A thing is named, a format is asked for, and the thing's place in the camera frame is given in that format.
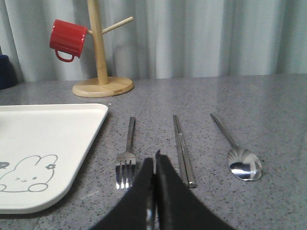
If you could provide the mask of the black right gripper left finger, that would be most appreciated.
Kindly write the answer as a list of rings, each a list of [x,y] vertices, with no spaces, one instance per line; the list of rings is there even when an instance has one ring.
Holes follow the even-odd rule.
[[[133,186],[93,230],[154,229],[154,163],[146,158]]]

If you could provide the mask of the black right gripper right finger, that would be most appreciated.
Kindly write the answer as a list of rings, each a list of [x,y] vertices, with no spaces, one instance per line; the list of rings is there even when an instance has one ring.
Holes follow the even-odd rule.
[[[156,202],[161,230],[232,230],[183,184],[170,159],[159,151],[156,159]]]

